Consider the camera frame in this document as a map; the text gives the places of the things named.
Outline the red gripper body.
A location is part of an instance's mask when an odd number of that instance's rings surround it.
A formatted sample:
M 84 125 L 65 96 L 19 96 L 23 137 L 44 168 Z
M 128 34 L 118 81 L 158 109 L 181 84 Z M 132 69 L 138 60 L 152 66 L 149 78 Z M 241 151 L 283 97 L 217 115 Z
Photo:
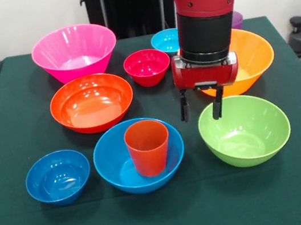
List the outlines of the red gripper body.
M 205 65 L 184 62 L 178 55 L 171 59 L 173 81 L 179 90 L 231 85 L 237 78 L 238 66 L 237 54 L 233 51 L 223 61 Z

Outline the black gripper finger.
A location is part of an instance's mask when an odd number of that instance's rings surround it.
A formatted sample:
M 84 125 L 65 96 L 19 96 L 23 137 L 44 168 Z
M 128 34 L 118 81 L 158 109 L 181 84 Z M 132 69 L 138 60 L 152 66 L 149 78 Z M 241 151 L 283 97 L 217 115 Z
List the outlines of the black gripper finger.
M 181 121 L 188 122 L 190 117 L 189 104 L 186 97 L 186 90 L 180 90 Z
M 215 96 L 215 99 L 213 101 L 213 118 L 215 120 L 219 120 L 221 117 L 222 117 L 222 97 L 223 97 L 223 88 L 222 86 L 217 86 L 215 88 L 216 90 L 216 96 Z

